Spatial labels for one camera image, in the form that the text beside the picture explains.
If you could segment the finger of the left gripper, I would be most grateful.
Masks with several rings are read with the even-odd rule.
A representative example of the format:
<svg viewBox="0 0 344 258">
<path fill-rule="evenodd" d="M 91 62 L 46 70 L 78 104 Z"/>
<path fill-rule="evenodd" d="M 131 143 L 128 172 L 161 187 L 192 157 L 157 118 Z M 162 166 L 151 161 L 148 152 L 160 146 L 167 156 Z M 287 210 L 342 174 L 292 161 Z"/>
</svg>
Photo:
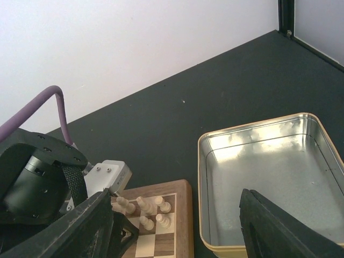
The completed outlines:
<svg viewBox="0 0 344 258">
<path fill-rule="evenodd" d="M 138 236 L 139 229 L 123 213 L 114 212 L 107 257 L 122 257 Z"/>
</svg>

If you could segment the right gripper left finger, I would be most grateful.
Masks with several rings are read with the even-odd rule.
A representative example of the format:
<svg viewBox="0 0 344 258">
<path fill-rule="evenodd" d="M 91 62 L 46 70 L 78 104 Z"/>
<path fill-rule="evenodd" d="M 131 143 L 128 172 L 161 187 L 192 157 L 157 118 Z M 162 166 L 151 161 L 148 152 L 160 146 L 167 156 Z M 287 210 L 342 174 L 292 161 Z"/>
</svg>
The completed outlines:
<svg viewBox="0 0 344 258">
<path fill-rule="evenodd" d="M 1 257 L 114 257 L 108 190 L 98 192 Z"/>
</svg>

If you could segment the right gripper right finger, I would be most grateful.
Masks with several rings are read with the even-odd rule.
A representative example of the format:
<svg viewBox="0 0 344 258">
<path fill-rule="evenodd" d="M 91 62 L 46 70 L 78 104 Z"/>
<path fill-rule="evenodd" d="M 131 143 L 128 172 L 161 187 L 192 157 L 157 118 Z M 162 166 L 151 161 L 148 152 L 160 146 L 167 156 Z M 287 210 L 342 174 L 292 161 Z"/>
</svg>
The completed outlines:
<svg viewBox="0 0 344 258">
<path fill-rule="evenodd" d="M 343 257 L 343 247 L 255 190 L 243 189 L 240 223 L 248 257 Z"/>
</svg>

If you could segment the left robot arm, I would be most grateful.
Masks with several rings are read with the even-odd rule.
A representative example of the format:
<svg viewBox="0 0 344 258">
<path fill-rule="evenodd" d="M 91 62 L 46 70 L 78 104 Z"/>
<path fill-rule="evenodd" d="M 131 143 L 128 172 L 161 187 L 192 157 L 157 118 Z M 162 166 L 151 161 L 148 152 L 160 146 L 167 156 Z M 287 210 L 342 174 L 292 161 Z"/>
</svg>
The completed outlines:
<svg viewBox="0 0 344 258">
<path fill-rule="evenodd" d="M 138 229 L 111 205 L 131 178 L 72 145 L 15 130 L 1 142 L 1 257 L 122 257 Z"/>
</svg>

